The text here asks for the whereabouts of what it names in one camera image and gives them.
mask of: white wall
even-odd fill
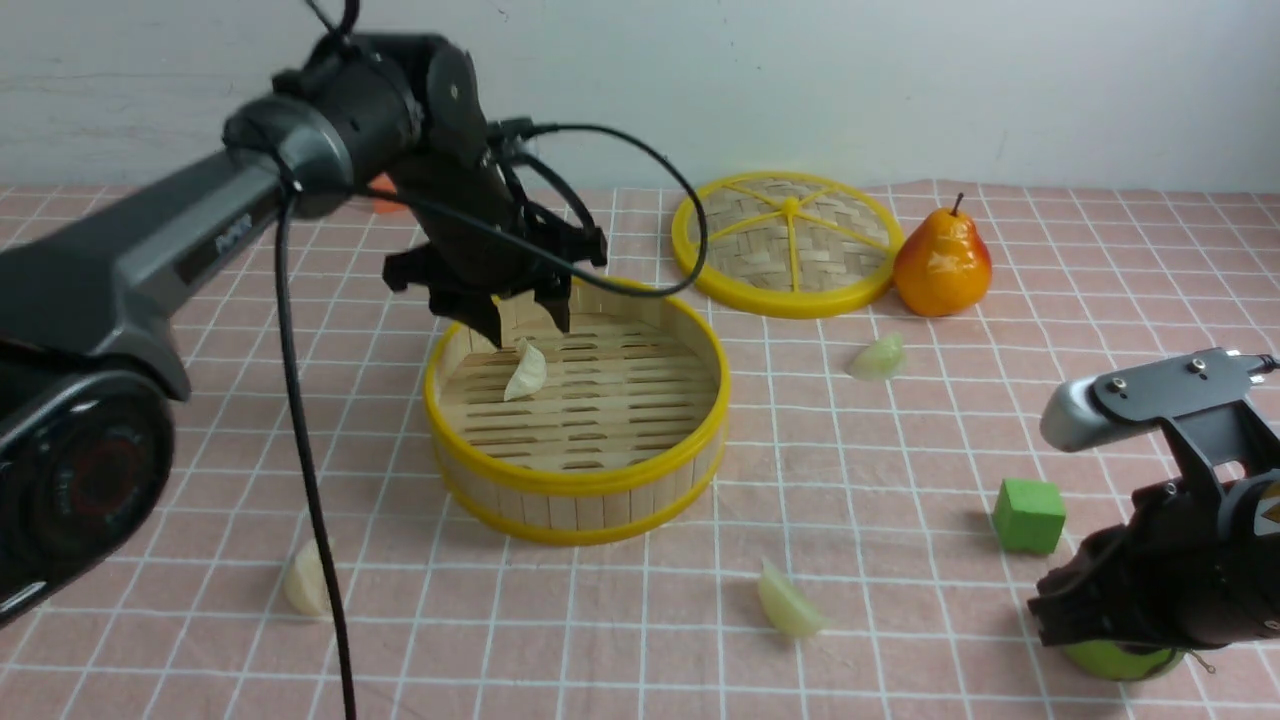
[[[786,168],[1280,190],[1276,0],[365,5],[362,27],[471,50],[490,117],[617,124],[695,182]],[[223,118],[319,29],[301,0],[6,0],[0,181],[166,172],[215,147]],[[584,186],[663,182],[598,142],[541,151]]]

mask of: green foam block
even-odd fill
[[[1066,524],[1066,506],[1053,483],[1006,478],[1000,483],[995,520],[1006,552],[1051,555]]]

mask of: steamer basket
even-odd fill
[[[698,288],[746,313],[831,318],[883,295],[893,282],[902,228],[870,196],[801,173],[748,173],[698,191],[710,246]],[[691,200],[671,225],[676,261],[698,258]]]
[[[613,542],[671,520],[716,475],[728,361],[677,299],[575,282],[570,309],[561,336],[531,293],[499,304],[500,351],[451,327],[426,368],[426,415],[440,475],[479,520],[550,544]],[[547,356],[547,384],[503,402],[521,337]]]

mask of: pink grid tablecloth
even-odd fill
[[[294,233],[303,388],[362,717],[1236,720],[1280,716],[1280,647],[1208,655],[1117,685],[1038,647],[1024,600],[1082,537],[1169,478],[1151,438],[1065,456],[1037,432],[1056,383],[1213,345],[1280,350],[1280,196],[922,182],[873,188],[906,232],[969,193],[997,263],[975,311],[909,316],[896,296],[824,322],[764,320],[698,293],[733,369],[731,447],[692,509],[645,538],[508,542],[440,488],[419,404],[440,324],[390,297],[407,214],[339,211]],[[0,187],[0,242],[122,188]],[[609,272],[672,281],[675,192],[589,193]],[[298,621],[282,562],[310,536],[285,413],[264,243],[175,320],[196,395],[178,409],[161,509],[123,551],[0,632],[0,715],[339,717],[332,628]],[[904,377],[842,368],[891,331]],[[1256,401],[1280,418],[1280,392]],[[1066,538],[1006,557],[987,520],[1005,477],[1064,491]],[[765,629],[760,557],[835,620],[803,646]]]

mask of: orange object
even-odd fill
[[[973,218],[940,208],[915,228],[893,260],[893,284],[916,315],[952,315],[978,304],[991,287],[991,254]]]
[[[380,190],[383,192],[396,192],[396,186],[392,184],[392,178],[387,176],[378,176],[374,182],[369,183],[369,187],[374,190]],[[406,206],[399,202],[392,202],[390,200],[374,199],[374,213],[379,215],[385,215],[388,213],[399,213],[401,210],[407,210]]]

